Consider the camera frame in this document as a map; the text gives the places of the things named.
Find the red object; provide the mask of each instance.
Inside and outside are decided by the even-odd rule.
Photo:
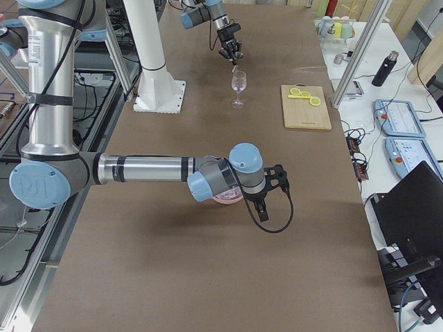
[[[333,17],[335,8],[337,8],[338,0],[329,0],[329,4],[326,8],[326,16]]]

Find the brown tabletop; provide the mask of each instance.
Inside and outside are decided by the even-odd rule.
[[[168,69],[188,83],[182,111],[128,104],[107,152],[227,156],[251,142],[288,171],[293,224],[266,234],[243,203],[198,203],[184,183],[94,187],[34,331],[395,331],[338,112],[331,131],[283,125],[281,84],[332,94],[311,13],[227,9],[242,25],[245,107],[230,105],[231,66],[209,51],[208,24],[184,31],[167,8]],[[287,220],[280,190],[266,203],[267,227]]]

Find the wine glass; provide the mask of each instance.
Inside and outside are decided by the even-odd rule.
[[[244,71],[235,71],[233,74],[232,88],[237,94],[237,99],[233,100],[233,107],[241,109],[244,105],[239,99],[239,94],[246,88],[246,73]]]

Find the computer monitor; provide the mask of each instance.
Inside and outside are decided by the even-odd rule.
[[[386,244],[397,244],[408,264],[432,256],[443,259],[443,182],[426,162],[371,203]],[[443,267],[415,276],[443,317]]]

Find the light blue cap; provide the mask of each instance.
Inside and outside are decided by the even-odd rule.
[[[257,147],[251,143],[240,143],[229,153],[229,162],[238,172],[256,173],[263,167],[263,159]]]
[[[188,176],[188,187],[197,202],[203,202],[214,196],[208,181],[200,172]]]
[[[6,28],[21,28],[24,25],[19,19],[7,19],[1,22],[0,26],[5,26]]]
[[[82,42],[104,42],[107,37],[107,29],[95,31],[83,31],[79,37]]]
[[[51,209],[71,195],[71,186],[61,171],[39,161],[18,164],[9,176],[9,186],[15,197],[35,209]]]
[[[17,0],[23,6],[31,9],[48,9],[61,5],[66,0]]]
[[[5,53],[7,57],[12,57],[16,53],[15,48],[13,48],[10,44],[3,43],[1,41],[0,41],[0,50],[3,53]]]
[[[222,2],[222,0],[206,0],[206,5],[211,7],[213,5],[217,5],[219,2]]]
[[[183,27],[187,30],[187,29],[191,29],[194,27],[194,24],[190,18],[190,16],[188,15],[188,13],[184,12],[181,16],[180,16],[180,21],[183,24]]]

